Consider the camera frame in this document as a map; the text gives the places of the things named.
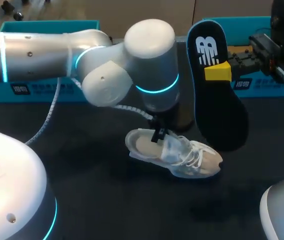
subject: insole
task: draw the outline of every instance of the insole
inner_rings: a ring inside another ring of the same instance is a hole
[[[213,20],[193,25],[186,41],[194,83],[195,120],[199,131],[217,151],[234,151],[249,134],[248,113],[229,81],[206,81],[205,67],[228,60],[228,46],[222,27]]]
[[[158,143],[151,141],[152,137],[140,136],[136,140],[136,149],[143,155],[148,157],[159,158],[163,150],[163,141],[158,140]]]

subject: teal box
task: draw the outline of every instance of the teal box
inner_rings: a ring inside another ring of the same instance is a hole
[[[8,21],[0,32],[63,34],[87,29],[100,29],[98,20],[73,21]],[[0,103],[51,103],[57,78],[39,81],[0,82]],[[61,78],[58,102],[87,102],[82,91],[67,77]]]
[[[249,36],[264,33],[271,34],[270,17],[213,17],[205,18],[218,22],[225,33],[228,46],[247,46]],[[240,98],[284,97],[284,84],[277,84],[270,76],[262,72],[244,75],[231,83]]]

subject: black table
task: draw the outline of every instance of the black table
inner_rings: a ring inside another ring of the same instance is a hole
[[[179,46],[182,102],[193,102]],[[142,107],[135,89],[124,104]],[[284,179],[284,98],[243,99],[250,117],[247,144],[221,153],[223,173],[185,180],[131,159],[126,134],[147,128],[139,115],[88,104],[59,104],[32,145],[58,199],[67,240],[266,240],[259,217],[263,192]],[[26,141],[48,104],[0,104],[0,132]],[[194,127],[185,136],[205,142]]]

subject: cable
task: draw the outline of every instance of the cable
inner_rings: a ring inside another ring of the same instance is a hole
[[[82,85],[81,83],[76,80],[75,78],[71,78],[71,80],[73,81],[73,83],[79,88],[82,90]],[[58,100],[58,97],[59,97],[59,93],[60,93],[60,88],[61,88],[61,79],[58,78],[57,79],[57,85],[56,85],[56,90],[55,90],[55,94],[54,94],[54,97],[53,97],[53,100],[52,100],[52,103],[51,103],[51,106],[49,108],[49,111],[48,111],[48,114],[46,116],[46,119],[43,123],[43,125],[41,126],[41,128],[37,131],[37,133],[32,137],[30,138],[30,140],[28,140],[25,144],[26,145],[30,145],[32,144],[35,140],[38,139],[38,137],[44,132],[44,130],[47,128],[48,124],[49,124],[49,121],[51,119],[51,116],[52,116],[52,113],[53,113],[53,110],[56,106],[56,103],[57,103],[57,100]],[[146,113],[145,111],[137,108],[137,107],[134,107],[134,106],[127,106],[127,105],[116,105],[114,107],[112,107],[114,109],[120,109],[120,110],[126,110],[126,111],[130,111],[130,112],[134,112],[136,114],[139,114],[141,115],[142,117],[144,117],[145,119],[147,120],[152,120],[153,119],[153,116]]]
[[[73,81],[73,83],[79,88],[82,90],[82,85],[81,83],[76,80],[75,78],[71,78],[71,80]],[[139,109],[139,108],[136,108],[134,106],[127,106],[127,105],[116,105],[116,106],[113,106],[112,107],[113,109],[120,109],[120,110],[126,110],[126,111],[130,111],[130,112],[134,112],[136,114],[139,114],[141,115],[142,117],[144,117],[145,119],[147,120],[152,120],[153,119],[153,116],[146,113],[145,111]]]
[[[53,97],[51,106],[50,106],[50,108],[49,108],[49,110],[48,110],[48,114],[47,114],[47,116],[46,116],[46,119],[45,119],[43,125],[41,126],[41,128],[37,131],[37,133],[36,133],[30,140],[28,140],[28,141],[25,143],[26,145],[30,145],[30,144],[32,144],[35,140],[37,140],[38,137],[39,137],[39,136],[44,132],[44,130],[47,128],[47,126],[48,126],[48,124],[49,124],[49,121],[50,121],[50,119],[51,119],[53,110],[54,110],[54,108],[55,108],[55,106],[56,106],[58,97],[59,97],[60,88],[61,88],[61,79],[58,78],[58,79],[57,79],[57,85],[56,85],[55,94],[54,94],[54,97]]]

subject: sneaker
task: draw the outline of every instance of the sneaker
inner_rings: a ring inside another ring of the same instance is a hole
[[[125,137],[129,156],[163,168],[179,178],[204,179],[221,170],[222,157],[211,147],[169,131],[164,140],[152,142],[155,130],[135,129]]]

